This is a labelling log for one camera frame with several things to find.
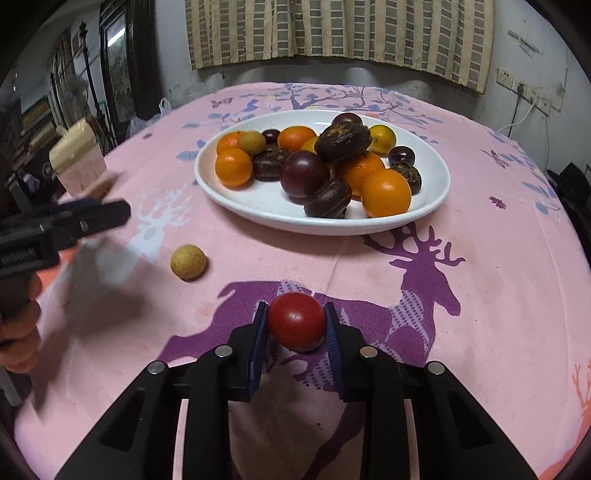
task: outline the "purple deer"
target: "purple deer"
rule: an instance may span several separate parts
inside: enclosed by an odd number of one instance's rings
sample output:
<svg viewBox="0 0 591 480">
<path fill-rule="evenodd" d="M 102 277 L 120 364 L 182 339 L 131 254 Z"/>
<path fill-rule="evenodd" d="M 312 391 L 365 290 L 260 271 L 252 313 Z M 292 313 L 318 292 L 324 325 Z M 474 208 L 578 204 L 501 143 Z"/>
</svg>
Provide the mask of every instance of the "purple deer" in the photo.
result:
<svg viewBox="0 0 591 480">
<path fill-rule="evenodd" d="M 449 315 L 460 314 L 460 303 L 451 291 L 446 276 L 436 267 L 437 263 L 457 266 L 464 258 L 451 260 L 452 245 L 448 242 L 443 250 L 444 258 L 439 259 L 439 249 L 431 250 L 441 243 L 435 238 L 430 226 L 426 241 L 417 235 L 417 227 L 410 223 L 406 227 L 391 230 L 393 247 L 377 243 L 369 235 L 363 236 L 365 245 L 387 255 L 400 257 L 391 265 L 405 270 L 401 284 L 401 300 L 397 305 L 383 307 L 364 300 L 342 300 L 329 297 L 293 281 L 246 281 L 227 285 L 218 295 L 226 300 L 217 308 L 213 321 L 204 332 L 188 337 L 173 336 L 164 347 L 159 359 L 171 362 L 185 356 L 199 357 L 209 349 L 228 339 L 232 329 L 252 321 L 259 301 L 270 303 L 276 296 L 288 291 L 300 291 L 313 295 L 322 304 L 331 301 L 339 313 L 340 321 L 359 328 L 368 344 L 388 352 L 394 358 L 407 364 L 422 366 L 426 363 L 433 341 L 435 303 L 443 306 Z M 403 242 L 412 238 L 417 253 L 409 252 Z M 271 352 L 273 363 L 277 359 L 277 348 Z M 294 354 L 283 364 L 294 360 L 306 362 L 306 369 L 294 378 L 306 386 L 318 390 L 335 391 L 330 374 L 328 354 L 324 348 L 313 354 Z M 361 404 L 347 404 L 332 437 L 317 452 L 303 480 L 314 480 L 330 462 L 336 459 L 343 445 L 353 439 L 363 427 L 364 407 Z"/>
</svg>

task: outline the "table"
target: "table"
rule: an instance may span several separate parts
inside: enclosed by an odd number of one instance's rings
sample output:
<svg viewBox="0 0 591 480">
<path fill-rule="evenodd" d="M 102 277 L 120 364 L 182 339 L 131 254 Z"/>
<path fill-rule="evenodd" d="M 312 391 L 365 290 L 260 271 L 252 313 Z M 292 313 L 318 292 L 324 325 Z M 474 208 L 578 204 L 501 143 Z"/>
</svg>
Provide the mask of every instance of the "table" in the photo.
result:
<svg viewBox="0 0 591 480">
<path fill-rule="evenodd" d="M 303 108 L 355 111 L 419 135 L 452 174 L 443 206 L 392 232 L 324 238 L 256 225 L 204 195 L 193 164 L 209 138 Z M 292 290 L 333 301 L 343 321 L 404 362 L 443 361 L 543 480 L 589 428 L 589 266 L 554 191 L 507 137 L 378 88 L 258 83 L 174 111 L 107 164 L 121 172 L 110 197 L 126 198 L 132 219 L 85 241 L 49 274 L 41 299 L 35 393 L 17 420 L 41 480 L 147 363 L 199 356 L 250 322 L 259 300 Z M 193 283 L 168 267 L 184 243 L 210 259 Z M 255 401 L 231 405 L 243 479 L 358 478 L 359 412 L 343 412 L 325 373 L 322 355 L 283 349 Z"/>
</svg>

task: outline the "tomato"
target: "tomato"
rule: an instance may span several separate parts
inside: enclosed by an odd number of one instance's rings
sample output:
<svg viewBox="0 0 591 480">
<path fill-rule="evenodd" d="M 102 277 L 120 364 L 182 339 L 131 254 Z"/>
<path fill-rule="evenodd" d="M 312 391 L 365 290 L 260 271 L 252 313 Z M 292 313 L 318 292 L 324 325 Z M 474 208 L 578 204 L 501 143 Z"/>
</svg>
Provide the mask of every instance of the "tomato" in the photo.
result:
<svg viewBox="0 0 591 480">
<path fill-rule="evenodd" d="M 295 291 L 279 295 L 271 302 L 267 321 L 275 339 L 294 352 L 318 347 L 326 331 L 326 316 L 320 302 Z"/>
</svg>

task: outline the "finger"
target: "finger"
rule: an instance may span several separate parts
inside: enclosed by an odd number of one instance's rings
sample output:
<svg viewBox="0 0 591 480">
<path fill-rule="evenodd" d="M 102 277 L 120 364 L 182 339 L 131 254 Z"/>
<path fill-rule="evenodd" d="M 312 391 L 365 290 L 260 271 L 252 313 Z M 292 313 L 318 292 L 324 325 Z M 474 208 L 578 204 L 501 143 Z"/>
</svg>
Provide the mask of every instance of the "finger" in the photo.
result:
<svg viewBox="0 0 591 480">
<path fill-rule="evenodd" d="M 25 338 L 37 325 L 41 307 L 36 301 L 29 301 L 16 316 L 0 323 L 0 339 L 18 340 Z"/>
<path fill-rule="evenodd" d="M 41 279 L 39 275 L 34 273 L 31 276 L 29 281 L 29 290 L 28 290 L 28 297 L 29 300 L 36 300 L 39 295 L 41 295 L 41 291 L 43 290 L 43 284 L 41 283 Z"/>
<path fill-rule="evenodd" d="M 0 348 L 0 365 L 10 368 L 27 361 L 39 347 L 39 341 L 39 331 L 35 328 L 25 338 Z"/>
<path fill-rule="evenodd" d="M 35 351 L 28 360 L 13 367 L 8 367 L 8 370 L 16 374 L 27 374 L 37 366 L 39 363 L 39 356 L 39 351 Z"/>
</svg>

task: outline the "white plate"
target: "white plate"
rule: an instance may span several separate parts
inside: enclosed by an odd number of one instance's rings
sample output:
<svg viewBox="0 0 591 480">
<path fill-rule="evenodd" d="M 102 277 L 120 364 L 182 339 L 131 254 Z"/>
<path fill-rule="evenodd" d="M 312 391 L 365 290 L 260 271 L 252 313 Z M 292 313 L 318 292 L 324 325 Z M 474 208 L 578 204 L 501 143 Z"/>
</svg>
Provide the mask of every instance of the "white plate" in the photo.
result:
<svg viewBox="0 0 591 480">
<path fill-rule="evenodd" d="M 245 187 L 229 189 L 221 184 L 215 174 L 216 145 L 219 139 L 235 130 L 269 128 L 282 130 L 292 125 L 305 125 L 317 134 L 328 127 L 339 112 L 329 110 L 294 110 L 261 115 L 240 122 L 213 137 L 197 156 L 195 178 L 205 193 L 216 203 L 238 215 L 262 225 L 288 232 L 312 235 L 363 235 L 390 230 L 406 225 L 439 207 L 450 187 L 450 174 L 441 156 L 427 143 L 406 130 L 376 118 L 362 116 L 368 127 L 388 125 L 397 137 L 397 145 L 406 145 L 416 153 L 415 166 L 423 178 L 421 191 L 413 196 L 408 212 L 382 218 L 369 218 L 361 202 L 352 200 L 347 207 L 346 218 L 310 218 L 301 203 L 294 203 L 278 181 L 251 180 Z"/>
</svg>

